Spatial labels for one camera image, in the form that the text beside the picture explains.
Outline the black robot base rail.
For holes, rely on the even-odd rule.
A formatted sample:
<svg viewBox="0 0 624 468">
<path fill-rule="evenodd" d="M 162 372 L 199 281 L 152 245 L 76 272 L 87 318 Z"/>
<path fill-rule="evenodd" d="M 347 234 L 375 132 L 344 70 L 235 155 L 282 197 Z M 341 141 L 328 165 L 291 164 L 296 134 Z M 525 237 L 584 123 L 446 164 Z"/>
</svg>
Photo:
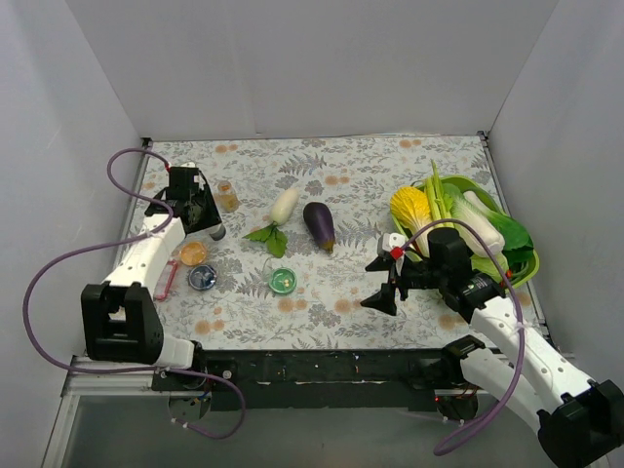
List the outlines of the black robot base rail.
<svg viewBox="0 0 624 468">
<path fill-rule="evenodd" d="M 159 371 L 153 390 L 193 393 L 215 411 L 239 407 L 232 385 L 250 410 L 389 408 L 472 419 L 484 408 L 479 388 L 443 349 L 203 350 L 197 357 L 196 370 L 217 382 Z"/>
</svg>

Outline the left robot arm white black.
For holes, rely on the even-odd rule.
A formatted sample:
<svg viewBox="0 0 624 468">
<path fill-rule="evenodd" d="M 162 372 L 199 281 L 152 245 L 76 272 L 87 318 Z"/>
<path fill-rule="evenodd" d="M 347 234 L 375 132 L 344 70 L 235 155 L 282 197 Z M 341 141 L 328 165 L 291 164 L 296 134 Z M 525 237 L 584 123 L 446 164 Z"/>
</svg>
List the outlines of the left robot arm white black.
<svg viewBox="0 0 624 468">
<path fill-rule="evenodd" d="M 188 390 L 200 388 L 206 364 L 194 357 L 195 344 L 163 331 L 154 297 L 174 250 L 187 235 L 225 236 L 208 182 L 193 163 L 169 169 L 168 186 L 144 213 L 143 240 L 131 244 L 118 266 L 81 294 L 88 356 L 95 361 L 140 363 L 174 369 Z"/>
</svg>

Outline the white vitamin B bottle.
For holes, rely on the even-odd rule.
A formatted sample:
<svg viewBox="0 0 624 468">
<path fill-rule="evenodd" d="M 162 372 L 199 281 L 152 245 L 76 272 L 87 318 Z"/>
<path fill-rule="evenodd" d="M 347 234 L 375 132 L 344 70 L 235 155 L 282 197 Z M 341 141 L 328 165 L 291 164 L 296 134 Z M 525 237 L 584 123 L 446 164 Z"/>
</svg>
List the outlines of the white vitamin B bottle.
<svg viewBox="0 0 624 468">
<path fill-rule="evenodd" d="M 207 229 L 208 234 L 214 241 L 221 240 L 226 234 L 226 228 L 222 223 L 210 226 Z"/>
</svg>

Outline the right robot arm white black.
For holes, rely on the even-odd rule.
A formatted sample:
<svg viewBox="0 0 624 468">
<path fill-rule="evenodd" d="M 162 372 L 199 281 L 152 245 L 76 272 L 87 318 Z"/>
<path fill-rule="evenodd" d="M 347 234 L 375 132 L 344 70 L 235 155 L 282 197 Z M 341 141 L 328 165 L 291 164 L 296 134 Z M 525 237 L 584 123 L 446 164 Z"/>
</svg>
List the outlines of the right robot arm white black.
<svg viewBox="0 0 624 468">
<path fill-rule="evenodd" d="M 395 301 L 411 290 L 433 289 L 445 304 L 508 358 L 503 363 L 478 338 L 468 335 L 444 347 L 441 374 L 452 387 L 471 383 L 497 405 L 467 423 L 476 433 L 508 408 L 536 434 L 559 467 L 585 467 L 623 444 L 623 393 L 610 380 L 598 382 L 552 347 L 522 319 L 512 295 L 489 275 L 473 269 L 459 233 L 435 228 L 427 237 L 429 257 L 411 261 L 408 240 L 383 235 L 369 271 L 385 271 L 380 290 L 365 307 L 394 316 Z"/>
</svg>

